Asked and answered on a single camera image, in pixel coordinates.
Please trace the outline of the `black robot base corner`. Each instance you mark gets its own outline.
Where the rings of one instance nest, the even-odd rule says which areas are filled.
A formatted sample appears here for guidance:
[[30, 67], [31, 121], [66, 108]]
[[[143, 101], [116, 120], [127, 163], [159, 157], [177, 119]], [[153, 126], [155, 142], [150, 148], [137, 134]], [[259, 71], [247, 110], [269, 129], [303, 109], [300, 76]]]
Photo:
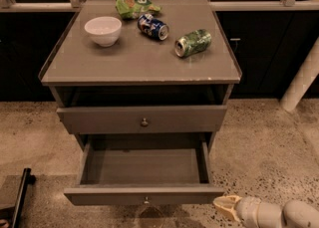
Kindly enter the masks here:
[[0, 206], [0, 228], [19, 228], [27, 189], [35, 182], [36, 176], [32, 174], [32, 169], [24, 168], [15, 201]]

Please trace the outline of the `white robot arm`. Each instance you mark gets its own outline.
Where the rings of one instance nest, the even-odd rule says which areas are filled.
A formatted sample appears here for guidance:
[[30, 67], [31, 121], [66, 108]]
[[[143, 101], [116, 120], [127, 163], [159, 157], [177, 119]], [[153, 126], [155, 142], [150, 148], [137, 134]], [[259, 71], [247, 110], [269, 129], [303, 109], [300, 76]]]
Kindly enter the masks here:
[[[281, 106], [293, 111], [318, 75], [319, 39], [281, 98]], [[213, 205], [219, 213], [245, 228], [319, 228], [319, 211], [299, 200], [289, 200], [280, 207], [257, 197], [228, 195], [215, 198]]]

